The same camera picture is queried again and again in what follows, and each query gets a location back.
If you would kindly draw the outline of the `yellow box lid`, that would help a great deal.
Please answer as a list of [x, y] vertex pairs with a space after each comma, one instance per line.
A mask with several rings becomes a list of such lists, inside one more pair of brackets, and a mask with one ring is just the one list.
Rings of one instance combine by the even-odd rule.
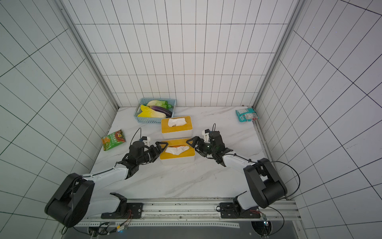
[[161, 132], [174, 132], [174, 131], [180, 131], [180, 130], [193, 129], [193, 124], [192, 124], [192, 120], [191, 120], [190, 116], [183, 116], [183, 117], [177, 117], [177, 118], [185, 118], [187, 121], [187, 124], [185, 124], [183, 126], [168, 127], [168, 120], [170, 118], [162, 119], [161, 120]]
[[196, 152], [195, 152], [194, 148], [192, 148], [191, 146], [189, 146], [187, 144], [187, 140], [189, 140], [189, 139], [190, 138], [165, 140], [164, 142], [168, 143], [168, 147], [166, 149], [168, 149], [170, 147], [179, 147], [179, 146], [188, 146], [189, 149], [186, 150], [185, 152], [180, 153], [179, 155], [174, 155], [171, 153], [163, 152], [160, 155], [160, 159], [166, 161], [166, 160], [170, 160], [170, 159], [184, 159], [184, 158], [190, 158], [190, 157], [195, 158]]

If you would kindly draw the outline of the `white tissue box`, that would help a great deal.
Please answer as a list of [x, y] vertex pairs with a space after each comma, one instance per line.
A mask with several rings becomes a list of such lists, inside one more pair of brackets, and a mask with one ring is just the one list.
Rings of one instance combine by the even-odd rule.
[[191, 138], [193, 136], [193, 130], [180, 130], [174, 132], [162, 132], [163, 139], [180, 139]]
[[163, 165], [187, 164], [187, 163], [193, 163], [195, 161], [195, 156], [171, 157], [171, 158], [164, 158], [161, 156], [160, 161], [162, 162]]

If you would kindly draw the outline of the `orange tissue pack with sheet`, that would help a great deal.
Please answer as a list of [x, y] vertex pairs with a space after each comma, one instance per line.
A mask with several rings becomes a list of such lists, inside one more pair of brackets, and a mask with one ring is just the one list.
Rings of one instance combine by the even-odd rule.
[[168, 127], [183, 126], [187, 124], [185, 118], [171, 118], [168, 120]]

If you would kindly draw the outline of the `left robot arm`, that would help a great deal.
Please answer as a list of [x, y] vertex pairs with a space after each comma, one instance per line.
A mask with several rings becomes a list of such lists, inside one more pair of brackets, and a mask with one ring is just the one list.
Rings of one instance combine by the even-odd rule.
[[167, 147], [166, 142], [149, 145], [146, 140], [135, 141], [114, 167], [97, 173], [68, 175], [46, 204], [45, 214], [67, 228], [74, 227], [83, 218], [97, 215], [103, 219], [139, 218], [126, 197], [108, 192], [106, 188], [131, 178], [141, 165], [153, 163]]

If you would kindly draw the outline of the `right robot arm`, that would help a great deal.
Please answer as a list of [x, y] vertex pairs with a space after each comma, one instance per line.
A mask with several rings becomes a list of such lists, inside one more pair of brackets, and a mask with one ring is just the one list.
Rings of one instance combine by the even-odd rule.
[[233, 198], [231, 203], [220, 203], [217, 211], [223, 219], [258, 219], [263, 216], [259, 209], [265, 209], [274, 202], [286, 199], [291, 194], [273, 163], [266, 158], [252, 161], [238, 155], [223, 143], [219, 131], [205, 130], [204, 137], [195, 136], [186, 141], [202, 157], [237, 170], [245, 176], [248, 190]]

